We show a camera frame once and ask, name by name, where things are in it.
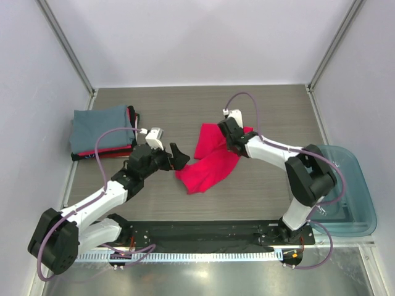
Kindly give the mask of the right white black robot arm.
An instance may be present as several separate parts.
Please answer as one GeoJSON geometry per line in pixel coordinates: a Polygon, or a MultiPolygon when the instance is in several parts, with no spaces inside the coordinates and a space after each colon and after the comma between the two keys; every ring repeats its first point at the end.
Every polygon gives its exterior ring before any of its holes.
{"type": "Polygon", "coordinates": [[[284,170],[293,195],[291,205],[279,219],[277,233],[282,242],[299,240],[313,208],[337,185],[328,160],[315,145],[285,146],[263,139],[257,132],[245,133],[233,117],[218,124],[228,150],[284,170]]]}

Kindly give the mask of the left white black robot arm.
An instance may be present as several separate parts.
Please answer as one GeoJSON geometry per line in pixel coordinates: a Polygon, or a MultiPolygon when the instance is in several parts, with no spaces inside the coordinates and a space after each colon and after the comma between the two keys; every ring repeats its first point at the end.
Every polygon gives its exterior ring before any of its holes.
{"type": "Polygon", "coordinates": [[[79,203],[57,211],[47,209],[39,218],[28,252],[36,258],[39,278],[47,281],[42,266],[55,275],[67,271],[77,256],[106,242],[124,246],[131,240],[127,221],[113,215],[97,222],[109,210],[123,205],[144,187],[144,181],[155,172],[180,171],[190,157],[175,143],[171,151],[141,144],[134,148],[122,168],[105,182],[100,190],[79,203]]]}

